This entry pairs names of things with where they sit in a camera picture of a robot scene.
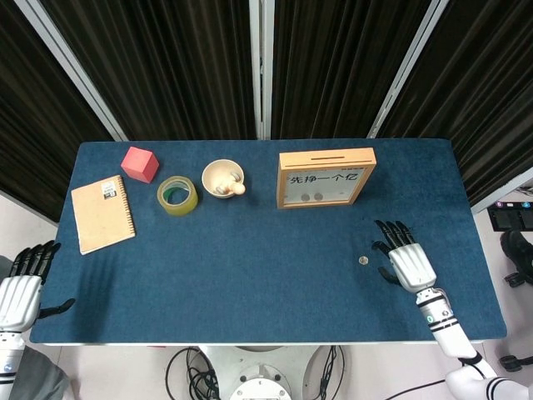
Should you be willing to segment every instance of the notebook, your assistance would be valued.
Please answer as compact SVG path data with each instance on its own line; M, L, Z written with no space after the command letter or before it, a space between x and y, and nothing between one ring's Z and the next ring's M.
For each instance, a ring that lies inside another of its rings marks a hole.
M120 175L78 187L71 194L82 254L135 236Z

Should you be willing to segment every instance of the yellow tape roll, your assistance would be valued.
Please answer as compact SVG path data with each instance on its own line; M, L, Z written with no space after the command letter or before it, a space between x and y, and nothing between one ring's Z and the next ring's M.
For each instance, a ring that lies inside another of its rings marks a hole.
M187 190L189 192L187 198L178 204L171 204L168 198L171 193L177 189ZM198 204L197 191L188 177L169 177L159 185L157 190L157 200L165 208L165 211L170 215L182 216L190 213Z

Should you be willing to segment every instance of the red cube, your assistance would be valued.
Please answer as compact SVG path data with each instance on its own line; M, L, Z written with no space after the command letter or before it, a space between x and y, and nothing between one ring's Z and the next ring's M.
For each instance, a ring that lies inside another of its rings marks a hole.
M130 147L120 166L130 178L150 183L159 168L159 162L153 152Z

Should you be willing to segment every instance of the notebook spiral binding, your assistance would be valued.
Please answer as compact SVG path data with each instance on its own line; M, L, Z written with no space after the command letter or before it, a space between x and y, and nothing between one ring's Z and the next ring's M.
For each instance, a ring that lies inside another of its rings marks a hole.
M129 227L130 233L135 234L135 225L133 225L132 213L130 212L130 205L127 202L126 189L124 188L124 180L122 177L118 178L118 186L121 193L122 204L124 204L124 209L126 210L127 226Z

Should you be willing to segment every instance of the white robotic arm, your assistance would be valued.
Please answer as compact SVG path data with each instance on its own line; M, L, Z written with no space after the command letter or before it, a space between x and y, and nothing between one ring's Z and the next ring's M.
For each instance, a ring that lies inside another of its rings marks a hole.
M0 400L8 400L26 345L22 334L38 318L64 313L73 304L39 310L42 285L59 243L53 241L20 252L9 277L0 284Z
M389 243L375 242L373 248L391 260L396 276L385 268L381 275L389 283L402 286L416 294L428 328L443 353L458 358L463 367L446 375L446 384L458 400L533 400L533 391L496 373L474 349L459 321L451 310L443 290L434 288L436 274L421 245L416 243L409 229L401 222L381 222L377 225Z

